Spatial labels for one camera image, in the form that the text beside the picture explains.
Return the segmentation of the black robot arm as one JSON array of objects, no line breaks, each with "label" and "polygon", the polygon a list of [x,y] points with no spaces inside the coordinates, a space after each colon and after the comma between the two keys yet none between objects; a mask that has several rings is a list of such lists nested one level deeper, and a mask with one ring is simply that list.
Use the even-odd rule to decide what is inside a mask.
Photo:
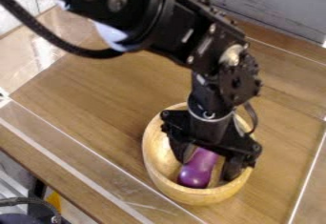
[{"label": "black robot arm", "polygon": [[64,51],[109,59],[147,50],[191,71],[191,93],[182,111],[161,113],[162,130],[179,162],[193,147],[225,156],[223,177],[235,179],[256,165],[261,145],[237,128],[235,109],[258,96],[258,62],[246,35],[210,0],[60,0],[67,10],[91,19],[109,47],[89,50],[62,39],[20,7],[24,25]]}]

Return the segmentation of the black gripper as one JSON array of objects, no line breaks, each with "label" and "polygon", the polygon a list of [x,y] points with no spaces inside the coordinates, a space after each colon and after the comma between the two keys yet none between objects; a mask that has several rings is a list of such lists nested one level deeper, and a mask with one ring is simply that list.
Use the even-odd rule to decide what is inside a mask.
[{"label": "black gripper", "polygon": [[161,113],[162,132],[167,134],[177,161],[186,164],[197,147],[223,155],[227,159],[222,179],[234,181],[246,167],[257,165],[262,146],[253,138],[258,127],[258,115],[249,102],[243,104],[254,127],[243,130],[235,110],[223,117],[206,117],[206,110],[190,99],[186,110],[166,109]]}]

